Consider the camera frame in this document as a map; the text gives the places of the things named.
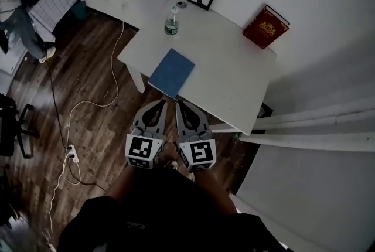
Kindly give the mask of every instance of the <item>water bottle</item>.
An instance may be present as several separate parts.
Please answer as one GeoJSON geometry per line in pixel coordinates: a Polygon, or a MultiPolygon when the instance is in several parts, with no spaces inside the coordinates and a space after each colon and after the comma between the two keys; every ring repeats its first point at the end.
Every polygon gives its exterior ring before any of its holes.
{"type": "Polygon", "coordinates": [[[175,35],[178,30],[178,21],[177,21],[178,7],[173,6],[170,14],[166,17],[164,31],[168,35],[175,35]]]}

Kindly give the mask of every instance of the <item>person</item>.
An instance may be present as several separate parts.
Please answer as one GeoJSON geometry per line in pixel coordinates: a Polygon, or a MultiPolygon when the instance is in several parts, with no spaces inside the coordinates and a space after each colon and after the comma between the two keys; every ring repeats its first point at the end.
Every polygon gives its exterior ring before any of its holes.
{"type": "Polygon", "coordinates": [[[57,252],[285,251],[259,217],[237,213],[209,169],[194,171],[194,182],[176,164],[126,166],[104,196],[84,203],[61,233],[57,252]]]}
{"type": "Polygon", "coordinates": [[[3,30],[15,32],[29,53],[41,63],[52,57],[56,51],[55,47],[47,50],[40,47],[30,17],[21,8],[21,0],[0,0],[0,26],[3,30]]]}

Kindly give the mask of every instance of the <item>checkered tablecloth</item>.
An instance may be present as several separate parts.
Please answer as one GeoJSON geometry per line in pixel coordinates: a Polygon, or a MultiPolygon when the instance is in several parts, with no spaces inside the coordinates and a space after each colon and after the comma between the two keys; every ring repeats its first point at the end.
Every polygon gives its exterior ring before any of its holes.
{"type": "Polygon", "coordinates": [[[39,0],[28,9],[35,29],[45,42],[55,42],[52,34],[57,23],[78,0],[39,0]]]}

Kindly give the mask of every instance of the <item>person in white shirt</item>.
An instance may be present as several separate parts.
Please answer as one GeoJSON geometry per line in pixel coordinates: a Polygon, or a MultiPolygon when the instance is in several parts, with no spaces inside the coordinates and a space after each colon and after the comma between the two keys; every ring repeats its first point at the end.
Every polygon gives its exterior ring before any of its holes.
{"type": "Polygon", "coordinates": [[[0,27],[8,32],[15,32],[29,53],[44,63],[54,55],[56,48],[44,50],[40,47],[31,18],[20,6],[21,0],[0,0],[0,27]]]}

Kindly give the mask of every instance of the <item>dark wood floor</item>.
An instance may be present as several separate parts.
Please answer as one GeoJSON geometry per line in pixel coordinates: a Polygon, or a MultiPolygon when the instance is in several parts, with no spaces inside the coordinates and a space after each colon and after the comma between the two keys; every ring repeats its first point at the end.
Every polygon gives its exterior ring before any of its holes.
{"type": "MultiPolygon", "coordinates": [[[[110,55],[120,33],[119,23],[96,13],[91,13],[84,22],[75,21],[73,27],[70,24],[57,32],[57,51],[50,65],[64,140],[69,112],[74,105],[81,100],[105,104],[115,96],[110,55]]],[[[80,105],[71,121],[70,142],[77,149],[82,180],[97,182],[104,189],[125,166],[125,139],[136,111],[151,101],[160,98],[168,101],[168,142],[163,153],[178,157],[173,145],[176,137],[173,101],[150,86],[140,94],[126,66],[116,58],[134,34],[126,29],[115,51],[114,71],[120,88],[116,102],[106,108],[80,105]]],[[[23,159],[17,144],[13,157],[1,159],[3,164],[10,166],[10,183],[21,185],[14,191],[16,206],[30,226],[26,222],[13,221],[13,230],[3,226],[0,235],[15,251],[46,251],[41,232],[49,227],[49,203],[64,160],[47,65],[30,58],[23,62],[8,95],[15,99],[20,109],[26,103],[35,106],[30,125],[36,127],[41,136],[38,140],[27,139],[26,149],[33,152],[32,159],[23,159]]],[[[237,142],[232,135],[215,135],[215,138],[217,163],[213,172],[225,190],[235,193],[255,157],[257,146],[237,142]]],[[[72,165],[71,168],[77,175],[76,167],[72,165]]],[[[179,168],[184,175],[188,174],[180,159],[179,168]]],[[[66,175],[73,181],[68,169],[66,175]]],[[[54,232],[51,242],[55,246],[60,232],[84,201],[102,194],[97,186],[74,186],[61,178],[52,207],[54,232]]]]}

